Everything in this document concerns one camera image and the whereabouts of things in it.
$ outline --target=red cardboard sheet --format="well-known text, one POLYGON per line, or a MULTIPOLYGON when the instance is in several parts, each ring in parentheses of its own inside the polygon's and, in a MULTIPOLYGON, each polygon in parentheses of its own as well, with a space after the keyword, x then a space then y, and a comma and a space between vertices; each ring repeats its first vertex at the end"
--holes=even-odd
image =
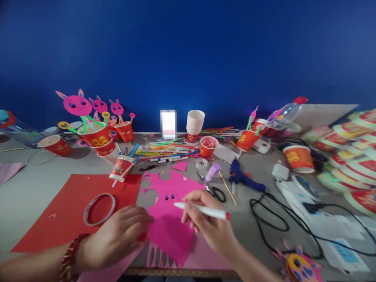
MULTIPOLYGON (((95 233, 100 226, 87 226, 83 221, 83 214, 89 202, 99 194, 109 193, 116 199, 114 212, 125 206, 134 205, 141 176, 141 174, 130 174, 125 182, 117 182, 112 188, 114 181, 108 178, 108 174, 72 174, 11 252, 43 251, 66 244, 79 234, 95 233)), ((110 197, 97 201, 89 220, 98 222, 103 219, 110 211, 111 203, 110 197)))

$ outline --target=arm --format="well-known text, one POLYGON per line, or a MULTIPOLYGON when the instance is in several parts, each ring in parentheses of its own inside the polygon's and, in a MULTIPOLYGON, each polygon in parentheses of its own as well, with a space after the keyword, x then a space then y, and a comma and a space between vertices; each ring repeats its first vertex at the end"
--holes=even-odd
MULTIPOLYGON (((223 209, 208 192, 196 190, 183 200, 202 206, 223 209)), ((186 205, 182 222, 190 218, 195 232, 201 231, 209 246, 239 274, 244 282, 281 282, 282 280, 252 256, 236 239, 228 221, 204 216, 196 207, 186 205)))
MULTIPOLYGON (((114 213, 93 235, 84 238, 72 262, 72 274, 109 267, 134 249, 145 245, 137 238, 153 218, 140 207, 128 206, 114 213)), ((1 282, 58 281, 61 261, 69 244, 29 254, 0 265, 1 282)))

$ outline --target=left hand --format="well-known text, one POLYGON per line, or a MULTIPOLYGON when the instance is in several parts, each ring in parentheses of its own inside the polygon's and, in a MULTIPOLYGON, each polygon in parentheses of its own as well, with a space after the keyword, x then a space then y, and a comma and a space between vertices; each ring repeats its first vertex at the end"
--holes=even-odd
POLYGON ((93 235, 83 239, 76 253, 74 272, 107 268, 146 242, 138 237, 154 221, 141 207, 127 206, 114 213, 93 235))

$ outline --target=red bottle cap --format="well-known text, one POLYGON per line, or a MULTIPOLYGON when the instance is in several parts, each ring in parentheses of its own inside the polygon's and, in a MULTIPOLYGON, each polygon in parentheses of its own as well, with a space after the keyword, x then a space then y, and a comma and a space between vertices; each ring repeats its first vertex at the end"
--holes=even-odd
POLYGON ((297 97, 294 100, 294 103, 300 104, 300 105, 305 104, 307 102, 308 102, 308 99, 306 97, 297 97))

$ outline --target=power cord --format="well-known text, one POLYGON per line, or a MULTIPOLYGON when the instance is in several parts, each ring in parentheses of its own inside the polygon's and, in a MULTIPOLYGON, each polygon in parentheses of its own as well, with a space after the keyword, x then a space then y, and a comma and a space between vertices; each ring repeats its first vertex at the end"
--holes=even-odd
MULTIPOLYGON (((306 255, 307 257, 311 258, 311 259, 323 259, 324 258, 324 252, 322 250, 322 247, 321 245, 319 244, 319 242, 317 241, 317 239, 319 240, 323 240, 323 241, 327 241, 327 242, 331 242, 331 243, 334 243, 334 244, 337 244, 337 245, 340 245, 346 249, 349 249, 351 251, 354 251, 356 253, 359 253, 359 254, 362 254, 362 255, 366 255, 366 256, 369 256, 369 257, 376 257, 376 252, 374 253, 365 253, 363 251, 359 251, 359 250, 356 250, 356 249, 353 249, 353 248, 350 248, 346 245, 343 245, 341 243, 338 243, 336 241, 333 241, 333 240, 330 240, 330 239, 326 239, 326 238, 322 238, 320 236, 317 236, 315 234, 313 234, 313 232, 310 230, 310 228, 308 227, 308 225, 304 222, 304 220, 295 213, 295 211, 293 209, 291 209, 290 207, 282 204, 280 201, 278 201, 272 194, 268 193, 268 192, 264 192, 262 194, 262 196, 259 198, 259 199, 250 199, 249 201, 249 206, 250 206, 250 212, 255 216, 255 219, 256 219, 256 223, 257 223, 257 226, 258 226, 258 229, 260 231, 260 234, 261 234, 261 237, 262 237, 262 240, 264 242, 264 244, 269 248, 269 250, 273 251, 273 252, 276 252, 276 250, 270 246, 270 244, 268 243, 268 241, 266 240, 266 237, 265 237, 265 234, 264 234, 264 231, 262 230, 262 226, 261 226, 261 222, 278 230, 278 231, 281 231, 281 232, 287 232, 290 230, 290 226, 288 225, 288 223, 286 222, 286 220, 284 220, 280 215, 276 214, 275 212, 271 211, 268 207, 266 207, 261 201, 263 200, 264 197, 268 197, 269 199, 273 200, 274 202, 276 202, 277 204, 279 204, 283 209, 284 211, 306 232, 308 233, 309 235, 312 236, 313 240, 315 241, 315 243, 317 244, 318 248, 319 248, 319 255, 317 256, 310 256, 306 253, 304 253, 304 255, 306 255), (279 228, 279 227, 276 227, 274 226, 273 224, 271 224, 270 222, 267 222, 265 219, 261 218, 256 212, 255 212, 255 205, 261 205, 263 208, 265 208, 268 212, 270 212, 271 214, 274 214, 276 217, 278 217, 285 225, 285 228, 279 228)), ((372 235, 372 233, 368 230, 368 228, 366 226, 364 226, 364 224, 356 217, 356 215, 354 215, 351 211, 349 211, 348 209, 340 206, 340 205, 337 205, 337 204, 306 204, 305 207, 307 208, 308 207, 308 211, 310 213, 315 213, 316 211, 322 209, 322 208, 325 208, 325 207, 328 207, 328 206, 335 206, 335 207, 338 207, 338 208, 341 208, 345 211, 347 211, 349 214, 351 214, 358 222, 359 224, 366 230, 366 232, 368 233, 368 235, 370 236, 371 240, 373 241, 373 243, 376 245, 376 240, 375 240, 375 237, 372 235)), ((283 251, 282 253, 294 253, 296 252, 295 250, 290 250, 290 251, 283 251)))

